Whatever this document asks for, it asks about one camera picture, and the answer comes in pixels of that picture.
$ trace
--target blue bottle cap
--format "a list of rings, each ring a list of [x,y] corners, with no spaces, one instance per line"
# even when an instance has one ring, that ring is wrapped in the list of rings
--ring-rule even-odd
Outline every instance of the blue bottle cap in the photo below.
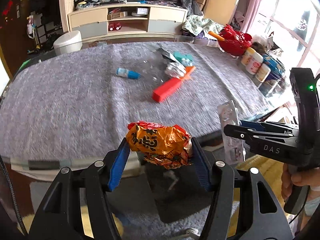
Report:
[[[128,78],[138,79],[139,77],[140,77],[139,73],[132,71],[132,70],[129,70]]]

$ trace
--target brown door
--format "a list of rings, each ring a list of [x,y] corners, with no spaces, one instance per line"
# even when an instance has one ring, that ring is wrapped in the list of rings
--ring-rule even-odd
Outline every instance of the brown door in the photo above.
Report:
[[[27,59],[27,50],[35,48],[35,42],[27,35],[29,0],[12,0],[12,2],[7,16],[0,15],[0,45],[9,71],[14,75]]]

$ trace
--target window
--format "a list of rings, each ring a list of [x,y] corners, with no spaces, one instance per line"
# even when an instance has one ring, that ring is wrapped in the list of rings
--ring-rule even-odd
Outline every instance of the window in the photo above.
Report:
[[[318,25],[319,15],[310,0],[261,0],[251,33],[274,32],[274,43],[284,51],[278,58],[286,68],[309,67],[317,74],[320,69]]]

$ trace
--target orange handle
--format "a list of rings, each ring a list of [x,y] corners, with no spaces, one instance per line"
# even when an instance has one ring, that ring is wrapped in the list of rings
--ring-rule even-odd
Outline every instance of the orange handle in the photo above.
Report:
[[[214,32],[212,32],[212,31],[209,31],[208,32],[211,36],[213,36],[213,37],[215,37],[218,41],[224,41],[225,39],[224,38],[222,38],[219,34],[217,34],[217,33],[214,33]]]

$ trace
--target table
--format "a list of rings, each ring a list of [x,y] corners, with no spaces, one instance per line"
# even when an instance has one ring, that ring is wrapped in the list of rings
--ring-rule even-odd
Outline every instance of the table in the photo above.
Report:
[[[190,53],[197,67],[193,80],[161,104],[151,95],[161,83],[159,70],[164,65],[150,44]],[[22,173],[56,174],[64,166],[87,167],[117,148],[130,122],[178,124],[204,143],[221,134],[216,109],[228,100],[234,101],[240,119],[248,120],[285,103],[270,100],[283,92],[265,98],[237,60],[218,48],[186,42],[96,41],[70,54],[57,56],[51,51],[45,56],[48,60],[18,74],[0,109],[1,155]],[[117,77],[117,67],[136,70],[143,77]]]

